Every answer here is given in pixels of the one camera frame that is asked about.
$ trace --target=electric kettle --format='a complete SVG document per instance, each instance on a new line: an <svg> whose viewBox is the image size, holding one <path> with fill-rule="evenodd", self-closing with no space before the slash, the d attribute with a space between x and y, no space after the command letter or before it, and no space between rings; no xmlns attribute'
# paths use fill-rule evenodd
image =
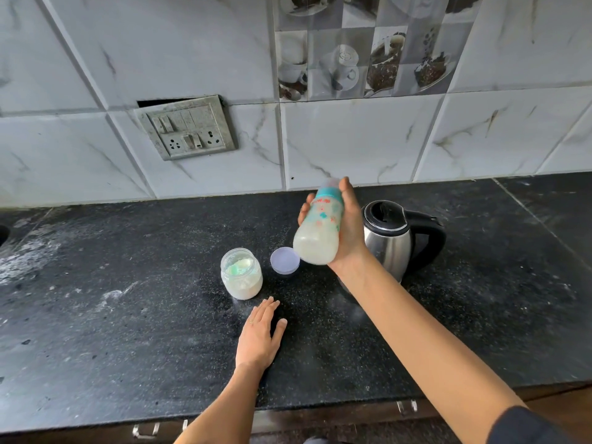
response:
<svg viewBox="0 0 592 444"><path fill-rule="evenodd" d="M435 216L405 210L392 201L366 204L362 218L366 246L399 282L404 274L431 263L446 243L444 226ZM427 235L428 242L413 255L416 234Z"/></svg>

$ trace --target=black granite countertop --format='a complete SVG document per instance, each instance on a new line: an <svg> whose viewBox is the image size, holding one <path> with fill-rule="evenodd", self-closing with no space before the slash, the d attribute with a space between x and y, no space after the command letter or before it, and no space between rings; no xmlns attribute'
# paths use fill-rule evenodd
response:
<svg viewBox="0 0 592 444"><path fill-rule="evenodd" d="M581 173L356 192L442 219L444 251L404 285L525 387L592 380L591 186ZM0 433L203 411L233 371L249 310L269 295L288 328L258 408L421 396L328 268L271 271L305 195L0 211L11 229L0 248ZM233 301L220 280L233 247L263 267L249 301Z"/></svg>

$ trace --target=white marble tile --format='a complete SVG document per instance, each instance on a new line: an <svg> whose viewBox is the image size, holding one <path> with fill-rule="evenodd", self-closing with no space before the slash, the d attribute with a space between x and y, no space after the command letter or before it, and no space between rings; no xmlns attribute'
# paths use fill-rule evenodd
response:
<svg viewBox="0 0 592 444"><path fill-rule="evenodd" d="M411 180L442 95L282 104L289 189Z"/></svg>
<svg viewBox="0 0 592 444"><path fill-rule="evenodd" d="M592 101L592 88L449 93L414 180L530 175Z"/></svg>
<svg viewBox="0 0 592 444"><path fill-rule="evenodd" d="M109 107L273 101L266 0L45 0Z"/></svg>
<svg viewBox="0 0 592 444"><path fill-rule="evenodd" d="M149 198L104 113L0 118L0 207Z"/></svg>
<svg viewBox="0 0 592 444"><path fill-rule="evenodd" d="M0 113L93 108L35 0L0 0Z"/></svg>
<svg viewBox="0 0 592 444"><path fill-rule="evenodd" d="M592 108L574 125L545 160L539 173L592 171Z"/></svg>
<svg viewBox="0 0 592 444"><path fill-rule="evenodd" d="M483 0L449 92L592 81L592 0Z"/></svg>
<svg viewBox="0 0 592 444"><path fill-rule="evenodd" d="M159 198L281 190L278 105L231 106L228 113L238 150L173 161L162 160L133 112L110 115Z"/></svg>

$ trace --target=kettle lid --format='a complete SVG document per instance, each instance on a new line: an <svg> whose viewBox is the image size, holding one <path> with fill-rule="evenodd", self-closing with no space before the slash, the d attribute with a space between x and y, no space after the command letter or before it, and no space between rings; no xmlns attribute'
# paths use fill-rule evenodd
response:
<svg viewBox="0 0 592 444"><path fill-rule="evenodd" d="M372 201L363 209L364 226L385 237L403 235L409 224L402 206L393 201Z"/></svg>

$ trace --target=kettle handle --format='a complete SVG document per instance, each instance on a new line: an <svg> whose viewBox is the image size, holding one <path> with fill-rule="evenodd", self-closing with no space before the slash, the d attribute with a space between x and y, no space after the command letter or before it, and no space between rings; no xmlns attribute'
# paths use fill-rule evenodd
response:
<svg viewBox="0 0 592 444"><path fill-rule="evenodd" d="M410 273L433 262L446 243L446 232L444 226L435 216L405 210L405 217L409 223L411 234L429 236L425 248L409 261L405 272Z"/></svg>

